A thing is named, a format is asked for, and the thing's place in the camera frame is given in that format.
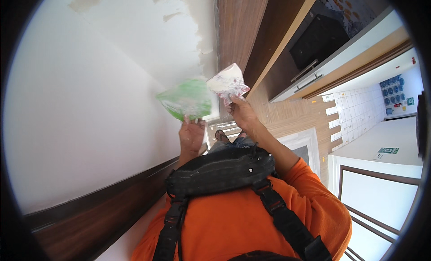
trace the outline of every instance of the jeans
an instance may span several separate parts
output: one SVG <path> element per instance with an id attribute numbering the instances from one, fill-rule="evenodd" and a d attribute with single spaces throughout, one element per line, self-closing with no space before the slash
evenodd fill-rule
<path id="1" fill-rule="evenodd" d="M 238 137 L 234 142 L 225 142 L 218 140 L 214 143 L 213 147 L 208 151 L 208 153 L 218 152 L 227 148 L 237 147 L 237 148 L 249 148 L 254 145 L 254 142 L 249 137 Z"/>

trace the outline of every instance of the hand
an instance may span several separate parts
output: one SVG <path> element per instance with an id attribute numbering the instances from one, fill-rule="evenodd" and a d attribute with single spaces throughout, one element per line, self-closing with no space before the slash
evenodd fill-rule
<path id="1" fill-rule="evenodd" d="M 190 122 L 187 116 L 184 116 L 183 125 L 178 133 L 180 135 L 181 153 L 199 153 L 204 132 L 204 120 L 199 119 L 198 122 L 195 123 L 195 120 Z"/>
<path id="2" fill-rule="evenodd" d="M 231 95 L 232 104 L 228 107 L 227 111 L 232 115 L 236 124 L 243 129 L 247 134 L 251 134 L 254 127 L 260 124 L 256 113 L 245 98 L 239 99 L 234 95 Z"/>

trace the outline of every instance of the white tile wall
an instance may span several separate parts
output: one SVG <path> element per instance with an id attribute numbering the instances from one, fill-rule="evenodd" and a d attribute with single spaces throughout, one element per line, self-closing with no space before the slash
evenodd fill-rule
<path id="1" fill-rule="evenodd" d="M 332 151 L 354 141 L 385 117 L 385 104 L 379 84 L 333 93 L 322 98 L 324 102 L 335 100 L 335 107 L 326 109 L 326 115 L 338 113 L 339 116 L 339 119 L 328 123 L 329 128 L 341 126 L 341 132 L 331 135 L 331 141 L 341 136 L 343 143 Z"/>

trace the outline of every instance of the sticker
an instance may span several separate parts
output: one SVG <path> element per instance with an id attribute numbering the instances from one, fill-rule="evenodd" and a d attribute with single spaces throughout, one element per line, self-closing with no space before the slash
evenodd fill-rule
<path id="1" fill-rule="evenodd" d="M 412 98 L 412 97 L 409 97 L 407 99 L 407 106 L 411 106 L 411 105 L 414 105 L 414 104 L 415 104 L 415 99 Z"/>
<path id="2" fill-rule="evenodd" d="M 396 154 L 398 152 L 399 148 L 386 148 L 386 147 L 381 147 L 380 150 L 378 152 L 381 153 L 393 153 Z"/>
<path id="3" fill-rule="evenodd" d="M 381 160 L 381 158 L 383 157 L 384 155 L 382 154 L 382 153 L 378 153 L 377 155 L 375 155 L 374 156 L 374 160 Z"/>

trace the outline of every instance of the green sign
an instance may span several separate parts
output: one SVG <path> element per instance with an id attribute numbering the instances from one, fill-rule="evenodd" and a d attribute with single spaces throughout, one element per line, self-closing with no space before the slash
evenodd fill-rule
<path id="1" fill-rule="evenodd" d="M 399 150 L 399 148 L 386 148 L 386 147 L 381 147 L 380 150 L 378 152 L 382 152 L 382 153 L 397 153 Z"/>
<path id="2" fill-rule="evenodd" d="M 415 99 L 412 98 L 412 97 L 409 97 L 407 99 L 407 106 L 411 106 L 411 105 L 414 105 L 414 104 L 415 104 Z"/>

